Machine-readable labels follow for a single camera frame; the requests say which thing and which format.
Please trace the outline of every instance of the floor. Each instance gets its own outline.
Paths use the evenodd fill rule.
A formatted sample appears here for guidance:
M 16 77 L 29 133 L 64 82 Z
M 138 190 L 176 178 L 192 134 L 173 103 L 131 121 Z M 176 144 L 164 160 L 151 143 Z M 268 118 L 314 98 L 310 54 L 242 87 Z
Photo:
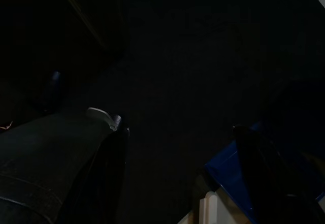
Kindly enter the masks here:
M 66 101 L 131 128 L 118 223 L 177 223 L 197 170 L 291 79 L 321 79 L 317 0 L 128 0 L 125 58 Z

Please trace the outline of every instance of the dark carpet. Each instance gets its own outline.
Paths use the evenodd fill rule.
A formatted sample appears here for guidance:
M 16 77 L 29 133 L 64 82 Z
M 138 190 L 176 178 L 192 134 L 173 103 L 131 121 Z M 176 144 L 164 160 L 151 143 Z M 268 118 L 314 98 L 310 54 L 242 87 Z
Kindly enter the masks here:
M 257 121 L 289 80 L 322 78 L 325 9 L 318 0 L 128 4 L 127 55 L 66 109 L 99 107 L 130 125 L 118 223 L 177 223 L 197 170 L 230 141 L 232 125 Z

